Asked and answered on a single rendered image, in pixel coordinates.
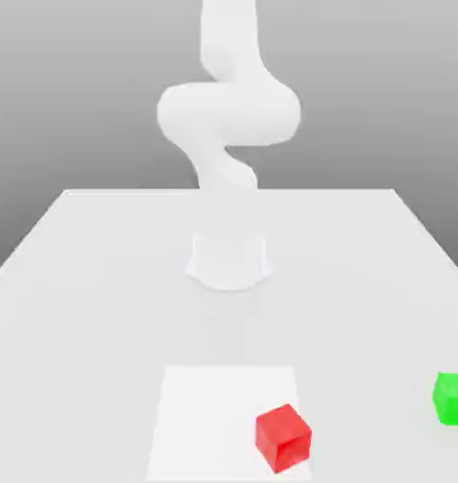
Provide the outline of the small red cube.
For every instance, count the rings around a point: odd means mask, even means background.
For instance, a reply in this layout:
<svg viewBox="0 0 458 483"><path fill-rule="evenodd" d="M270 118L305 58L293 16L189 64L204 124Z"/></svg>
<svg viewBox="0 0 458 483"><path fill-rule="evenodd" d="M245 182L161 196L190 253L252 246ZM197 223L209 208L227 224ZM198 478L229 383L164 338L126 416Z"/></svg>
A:
<svg viewBox="0 0 458 483"><path fill-rule="evenodd" d="M255 418L255 447L275 474L308 460L311 441L311 427L290 404Z"/></svg>

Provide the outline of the small green cube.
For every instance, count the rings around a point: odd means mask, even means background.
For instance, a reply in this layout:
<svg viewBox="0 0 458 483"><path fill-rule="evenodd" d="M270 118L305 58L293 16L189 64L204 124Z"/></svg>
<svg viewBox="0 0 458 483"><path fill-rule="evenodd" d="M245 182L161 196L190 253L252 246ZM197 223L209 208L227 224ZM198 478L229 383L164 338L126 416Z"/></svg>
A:
<svg viewBox="0 0 458 483"><path fill-rule="evenodd" d="M433 404L441 424L458 426L458 374L437 375L433 387Z"/></svg>

